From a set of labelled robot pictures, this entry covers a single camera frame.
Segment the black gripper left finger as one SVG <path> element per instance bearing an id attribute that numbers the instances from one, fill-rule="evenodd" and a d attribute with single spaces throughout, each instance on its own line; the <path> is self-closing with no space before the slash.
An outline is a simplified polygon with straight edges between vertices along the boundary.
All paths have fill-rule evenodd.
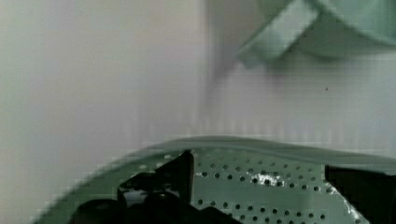
<path id="1" fill-rule="evenodd" d="M 156 168 L 133 175 L 118 186 L 117 199 L 123 205 L 142 203 L 150 193 L 170 192 L 182 202 L 191 201 L 194 157 L 189 150 Z"/>

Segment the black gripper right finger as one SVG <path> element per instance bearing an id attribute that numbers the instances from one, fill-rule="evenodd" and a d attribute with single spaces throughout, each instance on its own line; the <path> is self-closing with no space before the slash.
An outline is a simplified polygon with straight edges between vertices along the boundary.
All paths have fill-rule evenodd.
<path id="1" fill-rule="evenodd" d="M 371 224 L 395 224 L 395 176 L 325 166 L 325 179 Z"/>

